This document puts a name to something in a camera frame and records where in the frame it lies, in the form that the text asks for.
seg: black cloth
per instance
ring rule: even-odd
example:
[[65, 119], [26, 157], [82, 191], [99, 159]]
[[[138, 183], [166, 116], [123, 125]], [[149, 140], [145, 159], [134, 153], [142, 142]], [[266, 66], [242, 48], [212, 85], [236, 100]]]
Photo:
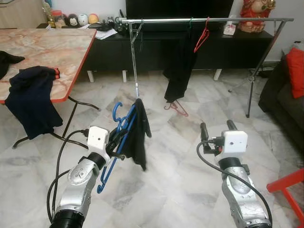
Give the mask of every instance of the black cloth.
[[169, 65], [163, 74], [169, 79], [165, 99], [168, 103], [184, 97], [191, 71], [197, 59], [193, 50], [201, 31], [189, 28], [187, 34], [179, 41]]
[[12, 63], [18, 63], [24, 60], [24, 57], [13, 56], [5, 51], [0, 51], [0, 79], [2, 79]]
[[9, 80], [9, 97], [5, 105], [21, 122], [29, 139], [54, 132], [62, 119], [50, 101], [53, 80], [59, 78], [58, 69], [34, 66], [20, 70]]
[[137, 99], [134, 103], [135, 112], [131, 113], [129, 121], [131, 121], [133, 115], [137, 115], [134, 123], [128, 134], [128, 138], [122, 148], [122, 153], [127, 158], [132, 157], [133, 161], [141, 165], [143, 170], [146, 170], [146, 152], [144, 148], [144, 137], [147, 134], [148, 137], [152, 137], [148, 117], [146, 110], [143, 106], [141, 99]]

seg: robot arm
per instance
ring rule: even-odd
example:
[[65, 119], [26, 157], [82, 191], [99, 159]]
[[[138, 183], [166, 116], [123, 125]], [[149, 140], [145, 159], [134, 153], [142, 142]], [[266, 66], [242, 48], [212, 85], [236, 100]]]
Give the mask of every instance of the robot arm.
[[109, 132], [100, 127], [90, 127], [88, 134], [88, 157], [82, 157], [67, 176], [68, 185], [53, 216], [50, 228], [81, 228], [91, 203], [91, 192], [99, 171], [108, 165], [112, 156], [124, 159], [113, 152], [126, 131], [120, 131], [108, 143]]
[[[238, 131], [231, 120], [227, 121], [227, 125], [230, 131], [224, 131], [221, 137], [211, 140], [208, 140], [205, 123], [200, 126], [204, 153], [214, 154], [220, 169], [208, 163], [199, 154], [199, 150], [198, 155], [205, 163], [223, 173], [222, 191], [229, 202], [231, 216], [237, 228], [271, 228], [272, 224], [253, 191], [254, 184], [249, 177], [249, 169], [247, 165], [242, 165], [240, 162], [242, 154], [246, 152], [248, 135], [243, 131]], [[211, 149], [209, 143], [214, 145], [214, 149]], [[227, 173], [234, 174], [248, 184], [245, 185]]]

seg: cabinet leg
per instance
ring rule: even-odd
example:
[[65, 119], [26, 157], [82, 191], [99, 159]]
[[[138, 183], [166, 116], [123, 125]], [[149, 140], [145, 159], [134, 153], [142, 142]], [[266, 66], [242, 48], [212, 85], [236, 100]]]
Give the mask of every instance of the cabinet leg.
[[127, 71], [123, 70], [123, 83], [127, 83]]
[[222, 69], [217, 69], [214, 76], [213, 76], [213, 80], [217, 81], [219, 79], [219, 75], [222, 72]]
[[89, 76], [90, 82], [94, 82], [93, 72], [91, 70], [87, 71], [87, 75]]

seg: television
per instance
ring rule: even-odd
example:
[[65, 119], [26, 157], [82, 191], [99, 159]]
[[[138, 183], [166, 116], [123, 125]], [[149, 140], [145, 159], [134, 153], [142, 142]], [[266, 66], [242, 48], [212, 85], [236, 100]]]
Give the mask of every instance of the television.
[[[128, 19], [227, 18], [232, 4], [233, 0], [126, 0], [126, 13]], [[223, 25], [212, 24], [213, 28]], [[148, 27], [148, 30], [184, 30], [185, 23], [149, 24]]]

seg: sofa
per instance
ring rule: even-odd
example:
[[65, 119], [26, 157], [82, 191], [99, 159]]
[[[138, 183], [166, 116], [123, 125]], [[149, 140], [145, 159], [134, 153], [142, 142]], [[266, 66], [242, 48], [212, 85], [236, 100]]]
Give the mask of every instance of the sofa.
[[300, 151], [303, 152], [304, 96], [293, 97], [286, 56], [274, 68], [263, 88], [258, 105], [282, 125]]

